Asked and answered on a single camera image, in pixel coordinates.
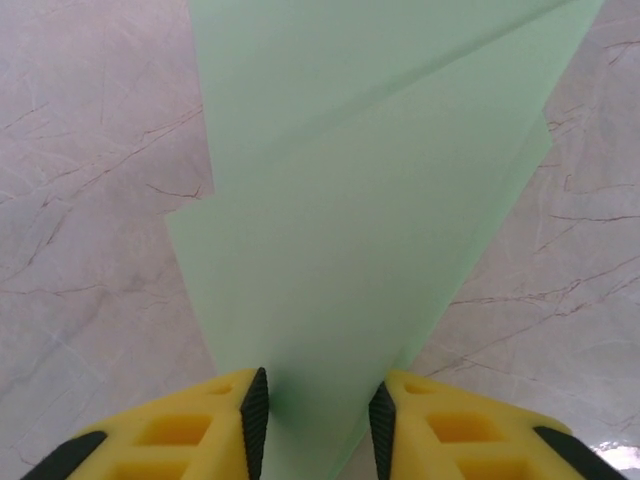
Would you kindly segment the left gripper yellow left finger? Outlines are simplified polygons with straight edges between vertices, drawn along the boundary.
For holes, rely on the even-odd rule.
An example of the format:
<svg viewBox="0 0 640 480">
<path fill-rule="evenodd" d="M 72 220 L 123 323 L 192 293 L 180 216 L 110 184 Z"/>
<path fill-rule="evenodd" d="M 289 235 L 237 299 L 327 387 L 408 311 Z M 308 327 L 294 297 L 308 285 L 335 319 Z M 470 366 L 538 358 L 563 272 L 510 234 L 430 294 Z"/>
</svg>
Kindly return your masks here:
<svg viewBox="0 0 640 480">
<path fill-rule="evenodd" d="M 242 369 L 88 426 L 25 476 L 258 479 L 268 419 L 265 369 Z"/>
</svg>

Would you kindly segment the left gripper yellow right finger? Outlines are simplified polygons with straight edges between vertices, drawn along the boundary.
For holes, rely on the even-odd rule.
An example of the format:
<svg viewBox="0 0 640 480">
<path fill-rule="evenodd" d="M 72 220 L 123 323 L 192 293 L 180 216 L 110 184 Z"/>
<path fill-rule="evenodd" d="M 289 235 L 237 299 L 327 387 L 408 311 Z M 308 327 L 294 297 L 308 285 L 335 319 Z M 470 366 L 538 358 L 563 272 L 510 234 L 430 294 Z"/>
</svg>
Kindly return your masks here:
<svg viewBox="0 0 640 480">
<path fill-rule="evenodd" d="M 622 476 L 551 417 L 402 370 L 377 388 L 369 423 L 381 479 Z"/>
</svg>

